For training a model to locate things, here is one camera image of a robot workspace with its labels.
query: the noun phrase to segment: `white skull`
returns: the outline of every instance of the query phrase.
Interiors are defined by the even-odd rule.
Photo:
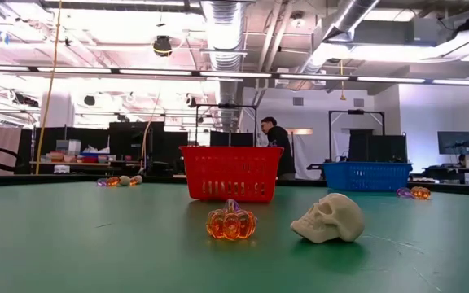
[[[362,210],[345,195],[332,193],[293,221],[291,229],[314,243],[334,238],[352,242],[364,230]]]

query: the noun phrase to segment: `orange glass pumpkin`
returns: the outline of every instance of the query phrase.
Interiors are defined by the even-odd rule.
[[[223,209],[209,213],[205,228],[216,239],[246,239],[254,234],[256,217],[252,212],[240,209],[233,199],[228,199]]]
[[[413,187],[410,191],[415,199],[430,199],[430,190],[424,187]]]
[[[117,185],[119,185],[119,182],[121,182],[119,177],[111,177],[111,178],[108,178],[107,185],[108,186],[117,186]]]

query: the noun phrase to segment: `black shirt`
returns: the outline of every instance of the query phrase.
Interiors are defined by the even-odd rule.
[[[269,129],[267,139],[269,140],[269,147],[283,147],[283,155],[278,164],[278,176],[296,173],[287,131],[280,126],[274,126]]]

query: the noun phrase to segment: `box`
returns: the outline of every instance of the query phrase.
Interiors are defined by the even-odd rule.
[[[55,142],[55,150],[65,155],[79,155],[81,153],[81,141],[76,139],[58,139]]]

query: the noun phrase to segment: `blue plastic basket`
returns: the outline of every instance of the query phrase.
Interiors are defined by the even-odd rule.
[[[327,185],[337,190],[396,191],[406,187],[412,164],[339,162],[323,164]]]

